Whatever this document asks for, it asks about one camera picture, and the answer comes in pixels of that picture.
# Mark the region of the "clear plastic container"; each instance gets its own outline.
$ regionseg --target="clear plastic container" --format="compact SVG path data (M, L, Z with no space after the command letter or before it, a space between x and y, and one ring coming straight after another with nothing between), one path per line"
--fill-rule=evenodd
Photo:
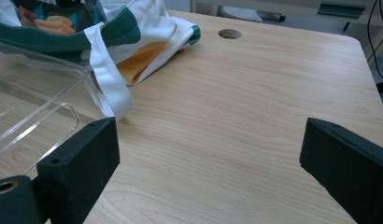
M35 165L82 127L105 118L82 66L0 44L0 179Z

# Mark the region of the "light wood tabletop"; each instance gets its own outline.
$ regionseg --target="light wood tabletop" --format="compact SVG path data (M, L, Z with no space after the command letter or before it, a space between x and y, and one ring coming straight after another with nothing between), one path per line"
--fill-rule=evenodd
M121 164L86 223L355 223L299 155L310 117L383 147L383 104L360 43L170 15L202 38L131 88Z

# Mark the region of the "bag handle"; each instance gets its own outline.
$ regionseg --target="bag handle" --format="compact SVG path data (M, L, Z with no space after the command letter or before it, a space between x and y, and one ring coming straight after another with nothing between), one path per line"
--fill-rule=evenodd
M124 78L107 52L101 36L101 30L104 25L103 22L100 22L85 29L84 34L92 45L90 65L95 73L96 81L106 98L105 101L101 101L103 103L104 114L108 117L114 116L116 120L119 120L133 107L133 98Z

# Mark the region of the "fabric bag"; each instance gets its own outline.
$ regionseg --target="fabric bag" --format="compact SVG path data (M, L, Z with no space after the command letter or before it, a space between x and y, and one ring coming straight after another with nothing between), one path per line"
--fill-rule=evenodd
M106 23L56 35L21 26L11 2L0 0L0 42L86 66L106 98L105 115L121 119L133 104L127 85L144 80L201 33L197 25L170 17L163 0L124 0L111 9L105 0L101 4Z

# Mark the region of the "snack package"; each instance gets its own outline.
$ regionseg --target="snack package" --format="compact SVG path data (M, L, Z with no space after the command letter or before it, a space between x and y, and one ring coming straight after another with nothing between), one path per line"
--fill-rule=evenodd
M22 26L71 35L106 21L99 0L11 0Z

